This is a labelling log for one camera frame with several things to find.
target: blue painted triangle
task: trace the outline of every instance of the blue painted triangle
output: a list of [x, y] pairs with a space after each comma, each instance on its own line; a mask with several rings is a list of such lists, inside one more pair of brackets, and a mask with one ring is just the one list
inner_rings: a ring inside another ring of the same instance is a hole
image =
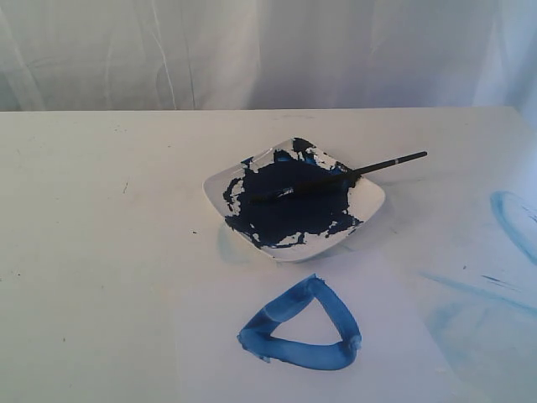
[[[334, 323], [341, 336], [340, 342], [320, 346], [271, 336], [276, 327], [298, 315], [314, 298]], [[362, 344], [362, 335], [354, 317], [336, 293], [316, 275], [306, 277], [265, 305], [237, 338], [245, 350], [264, 361], [279, 359], [300, 367], [322, 370], [341, 369], [352, 364]]]

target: table surface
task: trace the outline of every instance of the table surface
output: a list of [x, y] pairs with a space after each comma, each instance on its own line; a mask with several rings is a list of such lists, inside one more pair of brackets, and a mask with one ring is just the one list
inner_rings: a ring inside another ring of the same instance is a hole
[[170, 296], [276, 264], [201, 183], [290, 137], [355, 167], [429, 151], [368, 175], [386, 202], [323, 255], [380, 251], [468, 390], [537, 395], [537, 267], [490, 204], [537, 206], [512, 108], [0, 113], [0, 131], [2, 401], [179, 401]]

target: white curtain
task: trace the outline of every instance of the white curtain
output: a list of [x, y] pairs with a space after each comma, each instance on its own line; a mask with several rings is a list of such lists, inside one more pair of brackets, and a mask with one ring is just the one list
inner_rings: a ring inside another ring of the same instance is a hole
[[0, 109], [514, 105], [535, 0], [0, 0]]

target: paint palette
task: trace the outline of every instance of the paint palette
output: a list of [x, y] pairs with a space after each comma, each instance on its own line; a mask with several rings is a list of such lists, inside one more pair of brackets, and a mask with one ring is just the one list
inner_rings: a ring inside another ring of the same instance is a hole
[[351, 170], [294, 138], [208, 178], [203, 189], [227, 225], [269, 256], [299, 261], [341, 242], [382, 206], [384, 191], [360, 178], [324, 194], [252, 204], [253, 195]]

